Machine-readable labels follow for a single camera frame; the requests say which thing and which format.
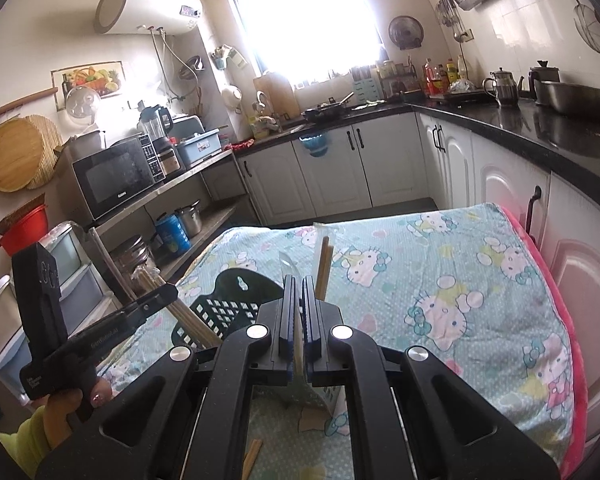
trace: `round wooden cutting board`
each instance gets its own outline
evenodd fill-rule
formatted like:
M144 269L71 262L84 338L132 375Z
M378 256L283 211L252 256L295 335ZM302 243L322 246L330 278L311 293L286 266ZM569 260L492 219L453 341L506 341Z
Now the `round wooden cutting board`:
M28 115L25 119L38 129L42 135L44 146L38 171L32 181L27 184L27 189L36 189L44 186L53 178L56 160L58 160L54 148L62 144L62 137L53 121L42 115Z
M42 135L29 121L16 118L1 124L0 191L17 191L31 182L43 150Z

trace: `frying pan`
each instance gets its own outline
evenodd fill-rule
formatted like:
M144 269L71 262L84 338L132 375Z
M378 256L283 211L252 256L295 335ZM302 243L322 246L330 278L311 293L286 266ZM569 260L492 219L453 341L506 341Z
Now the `frying pan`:
M310 123L328 123L339 119L344 115L345 103L353 97L354 93L351 92L339 103L333 103L329 105L323 105L318 108L309 108L302 112L302 116Z

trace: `yellow bottle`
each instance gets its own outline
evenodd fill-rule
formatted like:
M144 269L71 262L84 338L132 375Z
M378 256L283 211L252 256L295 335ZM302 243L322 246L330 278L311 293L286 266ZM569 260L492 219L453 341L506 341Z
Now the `yellow bottle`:
M460 81L460 76L458 75L458 67L456 66L452 58L449 58L446 61L446 75L449 78L450 84L453 84L456 81Z

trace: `human hand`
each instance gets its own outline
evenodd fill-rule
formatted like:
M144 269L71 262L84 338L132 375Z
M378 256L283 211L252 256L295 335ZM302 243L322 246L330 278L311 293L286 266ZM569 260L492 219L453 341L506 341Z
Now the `human hand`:
M111 385L103 378L91 390L91 405L99 408L113 397ZM42 421L45 428L46 440L51 449L55 449L71 435L71 428L66 416L80 406L82 392L80 390L64 390L50 396L46 402Z

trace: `white kitchen cabinet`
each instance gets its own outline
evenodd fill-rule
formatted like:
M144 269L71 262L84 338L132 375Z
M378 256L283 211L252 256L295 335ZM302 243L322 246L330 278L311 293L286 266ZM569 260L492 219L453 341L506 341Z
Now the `white kitchen cabinet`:
M235 171L235 164L232 161L214 164L203 171L202 175L209 195L214 201L244 195L240 176Z
M589 388L587 437L600 432L600 209L556 174L541 248L573 319Z
M438 145L442 152L447 209L475 204L473 136L460 126L438 121Z
M542 198L534 205L530 234L538 247L546 222L550 176L531 162L479 135L473 136L476 202L494 202L508 209L520 222L526 222L526 210L536 186Z
M433 117L423 114L418 114L418 119L429 196L439 209L446 209L442 151L438 148L438 122Z
M323 133L327 152L311 156L300 140L292 145L318 216L371 207L365 170L353 139L353 126Z
M428 196L415 113L381 117L353 127L374 206Z
M315 217L290 142L242 156L240 170L267 225Z

